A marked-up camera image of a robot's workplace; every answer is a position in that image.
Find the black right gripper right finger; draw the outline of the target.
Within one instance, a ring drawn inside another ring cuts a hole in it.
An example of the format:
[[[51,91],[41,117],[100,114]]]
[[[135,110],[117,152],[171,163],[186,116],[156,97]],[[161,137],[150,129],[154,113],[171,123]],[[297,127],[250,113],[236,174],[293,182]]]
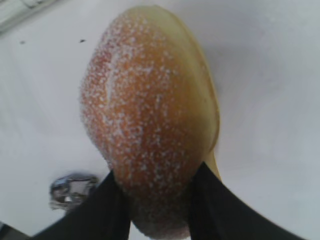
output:
[[[188,228],[193,240],[300,240],[234,195],[202,163],[191,181]]]

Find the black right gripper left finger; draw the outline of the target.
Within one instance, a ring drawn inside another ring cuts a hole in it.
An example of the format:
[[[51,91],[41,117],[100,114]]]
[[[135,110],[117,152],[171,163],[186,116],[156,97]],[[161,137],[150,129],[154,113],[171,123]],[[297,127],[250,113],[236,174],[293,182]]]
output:
[[[80,206],[33,240],[127,240],[131,219],[126,196],[111,171]]]

